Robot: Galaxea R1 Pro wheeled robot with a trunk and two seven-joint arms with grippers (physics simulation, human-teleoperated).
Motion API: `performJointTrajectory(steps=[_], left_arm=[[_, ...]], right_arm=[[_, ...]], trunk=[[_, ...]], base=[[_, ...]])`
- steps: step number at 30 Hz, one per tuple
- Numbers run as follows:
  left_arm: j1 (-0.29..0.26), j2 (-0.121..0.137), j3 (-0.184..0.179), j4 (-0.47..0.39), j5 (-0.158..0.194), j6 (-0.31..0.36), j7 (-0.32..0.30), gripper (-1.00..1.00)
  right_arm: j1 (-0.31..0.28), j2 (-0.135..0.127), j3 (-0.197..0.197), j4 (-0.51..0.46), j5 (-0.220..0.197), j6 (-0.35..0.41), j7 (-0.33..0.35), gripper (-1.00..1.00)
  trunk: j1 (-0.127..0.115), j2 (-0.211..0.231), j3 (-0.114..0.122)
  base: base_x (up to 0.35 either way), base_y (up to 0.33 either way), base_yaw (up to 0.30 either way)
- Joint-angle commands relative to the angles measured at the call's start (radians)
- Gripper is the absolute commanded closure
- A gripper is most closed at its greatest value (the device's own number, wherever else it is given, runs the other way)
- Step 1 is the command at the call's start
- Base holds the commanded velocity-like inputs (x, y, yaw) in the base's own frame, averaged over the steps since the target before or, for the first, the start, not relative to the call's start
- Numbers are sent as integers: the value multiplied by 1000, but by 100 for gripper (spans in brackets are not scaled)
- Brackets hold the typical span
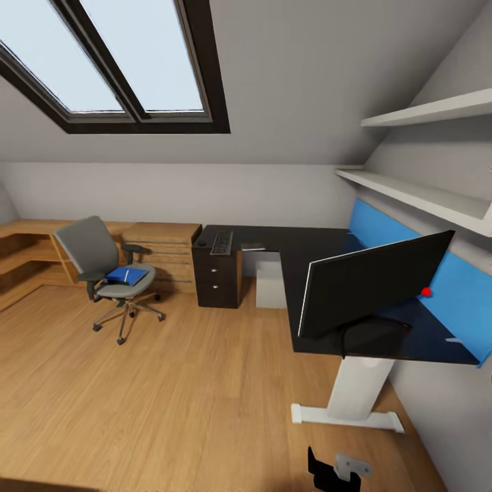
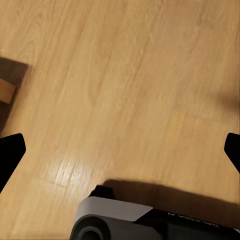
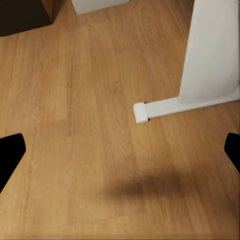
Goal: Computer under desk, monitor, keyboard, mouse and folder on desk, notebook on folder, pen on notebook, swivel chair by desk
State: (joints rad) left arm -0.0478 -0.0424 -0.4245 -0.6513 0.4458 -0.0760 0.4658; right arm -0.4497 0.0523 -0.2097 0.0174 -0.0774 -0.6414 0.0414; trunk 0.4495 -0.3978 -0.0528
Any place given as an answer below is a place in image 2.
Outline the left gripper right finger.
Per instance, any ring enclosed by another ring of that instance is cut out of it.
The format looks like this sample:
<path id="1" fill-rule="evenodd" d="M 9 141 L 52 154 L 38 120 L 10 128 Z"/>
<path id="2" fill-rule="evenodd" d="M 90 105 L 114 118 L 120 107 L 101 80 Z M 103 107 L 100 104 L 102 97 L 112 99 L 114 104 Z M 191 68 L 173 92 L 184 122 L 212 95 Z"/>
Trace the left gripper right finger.
<path id="1" fill-rule="evenodd" d="M 240 173 L 240 135 L 228 133 L 224 151 Z"/>

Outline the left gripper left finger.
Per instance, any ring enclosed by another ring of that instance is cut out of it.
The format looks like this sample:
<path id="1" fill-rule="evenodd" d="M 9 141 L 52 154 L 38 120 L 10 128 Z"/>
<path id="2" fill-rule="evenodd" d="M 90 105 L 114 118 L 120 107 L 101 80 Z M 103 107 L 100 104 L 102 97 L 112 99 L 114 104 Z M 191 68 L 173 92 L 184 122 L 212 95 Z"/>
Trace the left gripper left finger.
<path id="1" fill-rule="evenodd" d="M 0 193 L 26 153 L 22 133 L 0 138 Z"/>

